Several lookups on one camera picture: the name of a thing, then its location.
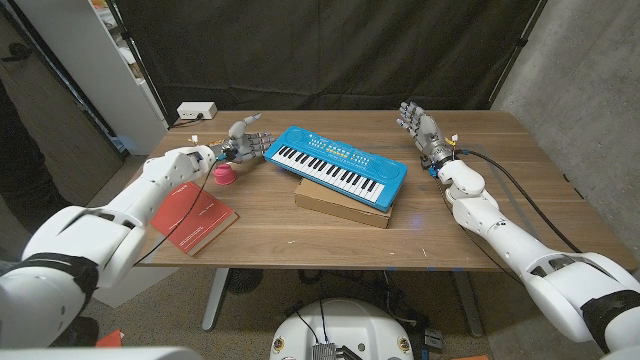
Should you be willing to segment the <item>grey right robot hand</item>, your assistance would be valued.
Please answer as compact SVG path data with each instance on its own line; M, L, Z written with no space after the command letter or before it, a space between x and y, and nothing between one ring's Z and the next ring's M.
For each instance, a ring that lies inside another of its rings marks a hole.
M455 159L435 119L423 108L414 102L402 102L399 111L397 124L409 133L416 147L432 164L439 168Z

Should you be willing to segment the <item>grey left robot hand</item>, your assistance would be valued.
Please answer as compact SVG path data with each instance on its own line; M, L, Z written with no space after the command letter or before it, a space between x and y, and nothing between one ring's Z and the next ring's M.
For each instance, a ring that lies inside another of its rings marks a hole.
M260 117L261 113L257 113L235 122L230 127L228 138L222 143L222 153L225 155L226 161L241 163L255 157L263 157L275 142L269 132L246 132L247 127Z

